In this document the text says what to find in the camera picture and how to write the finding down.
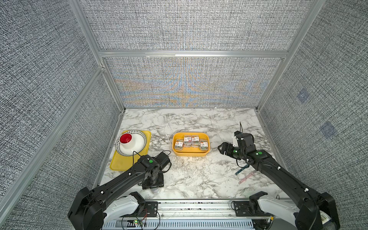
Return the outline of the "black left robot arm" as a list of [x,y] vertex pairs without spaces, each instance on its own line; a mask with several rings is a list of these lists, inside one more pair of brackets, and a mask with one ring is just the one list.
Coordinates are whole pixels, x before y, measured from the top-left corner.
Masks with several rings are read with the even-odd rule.
[[105,221],[120,215],[130,215],[142,210],[145,200],[133,192],[118,198],[133,186],[142,182],[148,188],[155,187],[163,179],[163,169],[170,163],[169,156],[161,152],[155,157],[144,155],[130,169],[94,189],[82,188],[68,212],[68,219],[76,230],[100,230]]

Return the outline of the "yellow plastic storage box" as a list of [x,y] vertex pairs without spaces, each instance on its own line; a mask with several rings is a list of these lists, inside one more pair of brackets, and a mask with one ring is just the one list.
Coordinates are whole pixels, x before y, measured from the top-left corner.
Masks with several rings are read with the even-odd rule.
[[[209,143],[209,149],[207,151],[202,151],[200,150],[200,145],[198,147],[183,147],[182,150],[175,150],[174,149],[174,142],[177,140],[177,139],[181,139],[181,140],[184,140],[184,136],[185,135],[198,135],[200,140],[207,140],[208,143]],[[173,142],[172,142],[172,148],[173,148],[173,151],[174,153],[177,155],[177,156],[187,156],[187,157],[203,157],[203,156],[206,156],[209,152],[210,152],[210,140],[209,140],[209,137],[207,134],[205,133],[201,133],[201,132],[179,132],[179,133],[176,133],[174,136],[173,136]]]

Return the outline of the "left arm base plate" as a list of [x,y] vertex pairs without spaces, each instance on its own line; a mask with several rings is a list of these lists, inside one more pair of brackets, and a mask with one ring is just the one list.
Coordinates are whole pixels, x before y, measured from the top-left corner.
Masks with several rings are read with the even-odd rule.
[[157,217],[158,211],[158,202],[145,202],[139,204],[137,210],[134,213],[134,216],[137,217]]

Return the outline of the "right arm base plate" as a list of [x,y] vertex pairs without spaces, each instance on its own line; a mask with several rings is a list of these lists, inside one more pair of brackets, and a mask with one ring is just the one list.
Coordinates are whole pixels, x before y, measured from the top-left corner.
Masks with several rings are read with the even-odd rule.
[[253,204],[249,201],[232,201],[231,207],[237,217],[250,217],[256,215]]

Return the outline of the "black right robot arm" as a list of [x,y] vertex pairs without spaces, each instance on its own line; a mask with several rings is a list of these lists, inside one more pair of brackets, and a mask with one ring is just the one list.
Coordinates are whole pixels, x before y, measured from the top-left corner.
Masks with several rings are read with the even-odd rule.
[[298,230],[338,230],[340,221],[334,198],[327,192],[319,193],[304,184],[265,150],[257,150],[254,136],[236,131],[233,142],[218,146],[222,155],[247,165],[271,179],[293,201],[292,204],[258,192],[249,197],[248,211],[252,215],[267,213],[292,224]]

